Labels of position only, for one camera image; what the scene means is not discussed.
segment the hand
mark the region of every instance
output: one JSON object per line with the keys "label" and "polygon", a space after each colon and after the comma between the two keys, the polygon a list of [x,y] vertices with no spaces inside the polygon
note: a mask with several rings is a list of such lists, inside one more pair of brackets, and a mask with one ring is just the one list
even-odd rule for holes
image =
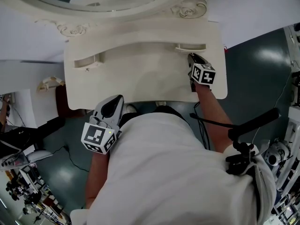
{"label": "hand", "polygon": [[195,88],[196,88],[197,93],[210,92],[209,86],[202,85],[202,84],[199,84],[197,82],[194,82],[194,83],[195,83]]}
{"label": "hand", "polygon": [[10,99],[9,94],[5,94],[3,100],[8,103],[9,99]]}

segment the white wall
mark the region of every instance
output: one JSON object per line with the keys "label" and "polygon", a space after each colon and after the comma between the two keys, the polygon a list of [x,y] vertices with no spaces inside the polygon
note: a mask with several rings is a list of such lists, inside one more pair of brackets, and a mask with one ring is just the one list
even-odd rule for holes
{"label": "white wall", "polygon": [[300,0],[209,0],[209,20],[220,22],[229,48],[300,22]]}
{"label": "white wall", "polygon": [[63,61],[64,41],[54,25],[0,2],[0,60]]}
{"label": "white wall", "polygon": [[[0,94],[16,92],[13,106],[29,128],[37,128],[58,116],[55,89],[37,92],[39,83],[50,76],[64,80],[63,65],[0,61]],[[21,126],[19,116],[13,109],[11,113],[11,122]]]}

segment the person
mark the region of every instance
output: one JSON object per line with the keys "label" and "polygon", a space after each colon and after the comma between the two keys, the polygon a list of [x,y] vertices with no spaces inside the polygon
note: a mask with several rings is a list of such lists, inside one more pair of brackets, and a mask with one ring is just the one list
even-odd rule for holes
{"label": "person", "polygon": [[11,198],[12,198],[14,201],[20,200],[20,199],[18,198],[18,194],[17,194],[16,191],[14,191],[14,192],[12,193]]}
{"label": "person", "polygon": [[6,186],[11,189],[16,189],[18,187],[23,187],[23,188],[29,187],[20,172],[16,176],[14,176],[12,180],[6,184]]}
{"label": "person", "polygon": [[42,192],[39,191],[38,193],[32,193],[28,198],[25,199],[24,203],[25,205],[27,204],[38,204],[39,201],[41,200],[42,197]]}
{"label": "person", "polygon": [[[231,124],[207,86],[196,84],[196,92],[205,119]],[[73,211],[72,223],[263,224],[276,195],[263,158],[255,157],[261,180],[228,174],[225,159],[238,154],[228,138],[229,128],[207,123],[215,151],[206,150],[182,116],[169,107],[158,109],[123,115],[122,136],[110,154],[93,154],[86,183],[87,210]]]}
{"label": "person", "polygon": [[2,108],[0,111],[0,133],[4,133],[6,125],[6,116],[9,110],[9,95],[5,94],[2,99]]}
{"label": "person", "polygon": [[35,212],[34,209],[33,209],[33,207],[31,207],[31,208],[28,209],[27,205],[25,205],[25,207],[22,209],[22,211],[23,211],[24,215],[28,215],[28,214],[31,214],[31,213]]}

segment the floor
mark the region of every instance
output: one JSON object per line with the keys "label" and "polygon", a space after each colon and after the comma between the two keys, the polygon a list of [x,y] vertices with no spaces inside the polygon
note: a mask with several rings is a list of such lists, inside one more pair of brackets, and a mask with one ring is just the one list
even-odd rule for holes
{"label": "floor", "polygon": [[[219,102],[234,124],[242,124],[273,108],[287,82],[277,103],[282,117],[258,131],[254,139],[258,146],[262,139],[273,140],[285,135],[291,99],[291,79],[287,81],[291,71],[289,64],[283,29],[232,47],[226,53],[228,96]],[[197,122],[189,117],[194,112],[194,104],[170,102],[168,105],[183,115],[200,139]],[[154,110],[155,103],[135,106],[142,113],[149,113]],[[74,163],[89,170],[92,153],[80,142],[83,124],[88,120],[89,116],[68,119],[64,127],[44,139],[45,148],[54,152],[67,144]],[[255,131],[252,131],[243,135],[241,140],[250,143],[254,135]],[[38,162],[37,167],[66,213],[85,206],[84,188],[88,174],[72,165],[64,149]]]}

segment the equipment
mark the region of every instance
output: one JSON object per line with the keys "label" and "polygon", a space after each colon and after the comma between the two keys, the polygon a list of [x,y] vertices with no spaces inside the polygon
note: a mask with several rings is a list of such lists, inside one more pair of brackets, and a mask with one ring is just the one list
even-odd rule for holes
{"label": "equipment", "polygon": [[193,84],[194,81],[196,81],[198,84],[208,86],[213,84],[216,71],[207,60],[197,54],[191,53],[188,55],[187,61],[188,66],[191,68],[191,71],[188,73],[188,75],[190,77],[191,88],[193,92],[195,91],[195,85]]}
{"label": "equipment", "polygon": [[300,72],[292,73],[292,78],[296,78],[292,84],[297,87],[297,101],[293,106],[300,107]]}
{"label": "equipment", "polygon": [[124,97],[116,95],[100,102],[90,122],[84,124],[81,142],[86,149],[106,154],[119,138]]}
{"label": "equipment", "polygon": [[0,159],[0,171],[10,170],[17,167],[23,167],[31,163],[35,163],[44,158],[48,158],[53,154],[46,150],[37,150],[28,155],[25,155],[23,151],[10,154]]}
{"label": "equipment", "polygon": [[291,155],[291,150],[282,142],[272,144],[266,151],[264,160],[271,166],[277,166],[280,162],[287,160]]}
{"label": "equipment", "polygon": [[253,158],[255,156],[255,152],[251,151],[254,145],[253,144],[247,145],[247,143],[245,142],[239,143],[239,136],[251,132],[259,127],[262,127],[272,122],[273,120],[276,120],[277,118],[280,117],[280,114],[278,108],[273,108],[268,112],[260,115],[259,117],[254,118],[253,120],[248,121],[242,125],[232,125],[232,124],[224,124],[215,121],[210,121],[207,119],[199,118],[194,113],[191,113],[190,117],[214,125],[231,128],[228,130],[228,137],[233,141],[233,147],[241,154],[226,158],[226,162],[229,163],[229,169],[227,170],[227,173],[239,175],[245,171],[245,169],[251,162],[253,162]]}

